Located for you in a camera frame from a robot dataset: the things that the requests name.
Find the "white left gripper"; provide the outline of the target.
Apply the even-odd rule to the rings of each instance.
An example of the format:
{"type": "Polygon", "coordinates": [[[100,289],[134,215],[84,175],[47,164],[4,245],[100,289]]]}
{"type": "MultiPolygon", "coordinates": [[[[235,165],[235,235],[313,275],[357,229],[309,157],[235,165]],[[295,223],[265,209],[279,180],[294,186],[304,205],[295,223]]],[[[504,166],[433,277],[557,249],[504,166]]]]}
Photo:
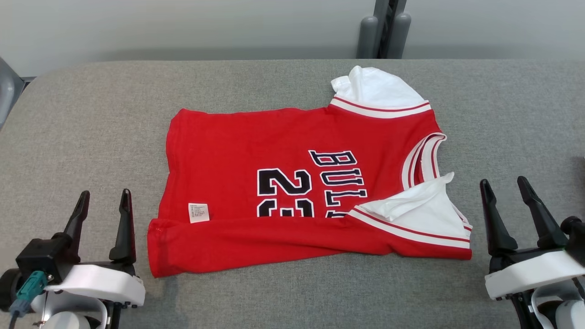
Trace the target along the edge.
{"type": "MultiPolygon", "coordinates": [[[[90,192],[84,190],[64,231],[56,234],[67,242],[67,251],[79,250],[89,203],[90,192]]],[[[132,194],[129,189],[123,190],[118,210],[120,219],[116,242],[109,252],[109,260],[114,264],[133,265],[136,262],[136,246],[132,194]]],[[[146,296],[144,284],[136,276],[92,264],[72,266],[60,284],[48,285],[45,291],[50,301],[63,303],[68,308],[96,308],[102,301],[141,307],[146,296]]]]}

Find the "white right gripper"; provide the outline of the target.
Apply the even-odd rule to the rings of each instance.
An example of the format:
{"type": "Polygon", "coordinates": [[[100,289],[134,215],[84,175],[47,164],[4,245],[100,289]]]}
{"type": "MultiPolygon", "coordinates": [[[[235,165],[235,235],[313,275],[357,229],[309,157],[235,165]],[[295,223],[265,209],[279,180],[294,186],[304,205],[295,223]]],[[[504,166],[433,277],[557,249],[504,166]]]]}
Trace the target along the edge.
{"type": "Polygon", "coordinates": [[[528,179],[519,176],[517,184],[523,202],[532,215],[538,248],[517,250],[518,244],[508,233],[497,210],[497,198],[489,181],[480,181],[485,235],[491,256],[485,288],[491,299],[562,282],[585,273],[584,264],[564,249],[568,238],[528,179]]]}

